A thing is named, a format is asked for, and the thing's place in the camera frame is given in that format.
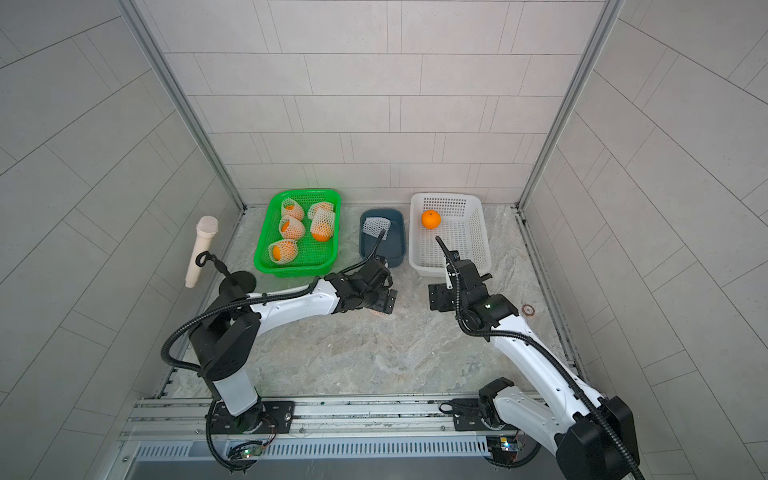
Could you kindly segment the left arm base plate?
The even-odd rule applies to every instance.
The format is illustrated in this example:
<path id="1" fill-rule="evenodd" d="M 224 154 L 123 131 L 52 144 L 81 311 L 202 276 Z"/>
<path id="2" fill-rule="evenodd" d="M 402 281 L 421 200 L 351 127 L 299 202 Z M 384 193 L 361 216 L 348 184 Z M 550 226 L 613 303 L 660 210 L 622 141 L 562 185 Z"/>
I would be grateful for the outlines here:
<path id="1" fill-rule="evenodd" d="M 233 416 L 224 402 L 218 400 L 213 414 L 206 416 L 206 430 L 213 435 L 287 434 L 295 407 L 293 401 L 266 401 Z"/>

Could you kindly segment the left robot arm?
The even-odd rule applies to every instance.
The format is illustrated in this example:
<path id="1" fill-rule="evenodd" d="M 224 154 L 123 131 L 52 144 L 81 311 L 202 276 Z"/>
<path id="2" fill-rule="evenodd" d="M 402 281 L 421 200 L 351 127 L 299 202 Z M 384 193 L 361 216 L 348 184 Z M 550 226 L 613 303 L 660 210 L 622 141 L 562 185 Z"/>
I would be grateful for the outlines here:
<path id="1" fill-rule="evenodd" d="M 384 257 L 377 250 L 380 230 L 362 261 L 316 277 L 308 285 L 273 293 L 257 293 L 256 279 L 246 271 L 229 272 L 209 251 L 192 256 L 194 267 L 211 262 L 224 275 L 219 297 L 202 314 L 178 327 L 161 347 L 166 364 L 203 378 L 215 403 L 224 403 L 239 428 L 256 431 L 266 421 L 262 398 L 245 371 L 257 337 L 277 327 L 317 316 L 370 309 L 390 314 L 397 292 Z"/>

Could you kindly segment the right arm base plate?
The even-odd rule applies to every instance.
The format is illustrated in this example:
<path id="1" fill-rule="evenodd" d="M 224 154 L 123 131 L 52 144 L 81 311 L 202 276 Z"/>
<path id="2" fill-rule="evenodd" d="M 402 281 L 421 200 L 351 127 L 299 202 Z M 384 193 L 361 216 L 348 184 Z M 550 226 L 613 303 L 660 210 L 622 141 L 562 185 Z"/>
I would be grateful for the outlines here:
<path id="1" fill-rule="evenodd" d="M 458 432 L 492 431 L 482 415 L 478 398 L 454 398 L 444 402 L 440 411 L 452 417 Z"/>

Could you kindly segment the white foam net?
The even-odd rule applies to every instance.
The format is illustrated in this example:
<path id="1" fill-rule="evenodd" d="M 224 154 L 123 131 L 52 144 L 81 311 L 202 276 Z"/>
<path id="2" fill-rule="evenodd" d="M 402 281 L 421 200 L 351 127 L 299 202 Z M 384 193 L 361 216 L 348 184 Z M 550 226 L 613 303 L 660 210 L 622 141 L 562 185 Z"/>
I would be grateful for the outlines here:
<path id="1" fill-rule="evenodd" d="M 385 240 L 391 228 L 391 220 L 386 217 L 369 216 L 363 221 L 361 232 L 373 238 Z"/>

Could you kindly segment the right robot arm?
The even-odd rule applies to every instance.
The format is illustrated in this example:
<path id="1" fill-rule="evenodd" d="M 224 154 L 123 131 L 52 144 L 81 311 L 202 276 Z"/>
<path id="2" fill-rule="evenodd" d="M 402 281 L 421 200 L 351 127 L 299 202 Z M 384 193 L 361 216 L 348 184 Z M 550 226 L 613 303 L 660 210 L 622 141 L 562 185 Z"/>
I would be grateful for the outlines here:
<path id="1" fill-rule="evenodd" d="M 561 362 L 505 296 L 489 294 L 489 275 L 442 240 L 446 280 L 429 287 L 430 307 L 454 312 L 461 331 L 507 356 L 535 387 L 537 402 L 503 379 L 480 392 L 491 426 L 510 424 L 552 453 L 567 479 L 642 478 L 635 422 L 619 397 L 607 398 Z"/>

